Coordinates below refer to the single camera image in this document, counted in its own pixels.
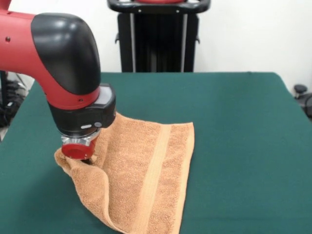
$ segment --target brown towel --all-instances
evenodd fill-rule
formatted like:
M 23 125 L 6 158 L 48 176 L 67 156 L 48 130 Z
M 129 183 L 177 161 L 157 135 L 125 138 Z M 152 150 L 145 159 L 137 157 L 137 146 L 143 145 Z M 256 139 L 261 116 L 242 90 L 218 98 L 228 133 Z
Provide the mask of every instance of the brown towel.
M 117 113 L 102 129 L 92 164 L 55 153 L 82 204 L 124 234 L 179 233 L 190 161 L 193 123 L 159 124 Z

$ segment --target red object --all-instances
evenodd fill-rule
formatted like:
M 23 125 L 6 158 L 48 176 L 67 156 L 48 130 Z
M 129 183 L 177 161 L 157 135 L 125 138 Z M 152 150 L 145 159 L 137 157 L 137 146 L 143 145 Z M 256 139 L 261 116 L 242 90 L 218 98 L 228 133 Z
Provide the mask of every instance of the red object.
M 184 0 L 136 0 L 141 3 L 151 3 L 151 4 L 172 4 L 184 2 Z
M 89 146 L 82 144 L 66 144 L 62 146 L 62 153 L 72 159 L 84 160 L 89 159 L 94 153 L 96 141 L 98 138 L 93 139 Z
M 11 0 L 0 0 L 0 10 L 8 10 Z
M 0 70 L 33 77 L 42 87 L 47 101 L 59 109 L 75 110 L 90 105 L 98 98 L 99 88 L 87 95 L 71 94 L 54 80 L 42 64 L 31 33 L 34 16 L 0 10 Z

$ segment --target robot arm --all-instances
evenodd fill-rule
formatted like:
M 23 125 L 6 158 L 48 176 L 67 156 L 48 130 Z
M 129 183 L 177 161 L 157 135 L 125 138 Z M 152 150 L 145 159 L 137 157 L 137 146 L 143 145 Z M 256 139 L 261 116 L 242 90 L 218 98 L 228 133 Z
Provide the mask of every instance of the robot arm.
M 88 159 L 101 128 L 115 119 L 116 96 L 100 84 L 98 49 L 88 25 L 69 14 L 7 11 L 0 1 L 0 70 L 26 74 L 42 87 L 71 158 Z

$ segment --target black cable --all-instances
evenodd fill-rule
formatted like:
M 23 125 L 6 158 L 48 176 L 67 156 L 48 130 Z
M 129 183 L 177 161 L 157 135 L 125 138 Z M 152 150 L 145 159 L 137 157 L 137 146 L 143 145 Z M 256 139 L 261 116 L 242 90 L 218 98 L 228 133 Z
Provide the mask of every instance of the black cable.
M 20 75 L 18 73 L 15 73 L 15 75 L 17 76 L 17 78 L 20 80 L 20 82 L 24 85 L 25 88 L 27 88 L 27 85 L 24 83 L 23 79 L 20 77 Z

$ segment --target black joint cover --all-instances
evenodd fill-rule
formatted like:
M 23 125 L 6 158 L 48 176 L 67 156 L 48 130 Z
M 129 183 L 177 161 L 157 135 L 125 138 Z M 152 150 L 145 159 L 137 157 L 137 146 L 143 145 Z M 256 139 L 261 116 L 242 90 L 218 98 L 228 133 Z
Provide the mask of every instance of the black joint cover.
M 98 48 L 85 21 L 70 14 L 39 14 L 31 32 L 43 65 L 62 88 L 75 95 L 98 88 Z

